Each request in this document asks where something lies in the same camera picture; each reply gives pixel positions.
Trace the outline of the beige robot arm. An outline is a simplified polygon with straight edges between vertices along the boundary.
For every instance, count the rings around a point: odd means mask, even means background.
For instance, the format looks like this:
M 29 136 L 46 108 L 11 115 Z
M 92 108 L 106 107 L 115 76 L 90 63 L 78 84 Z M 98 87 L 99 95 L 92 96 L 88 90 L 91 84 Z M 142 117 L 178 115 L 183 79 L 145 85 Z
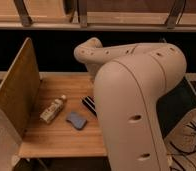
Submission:
M 156 104 L 186 72 L 169 43 L 104 47 L 91 38 L 74 49 L 93 80 L 98 121 L 112 171 L 169 171 Z

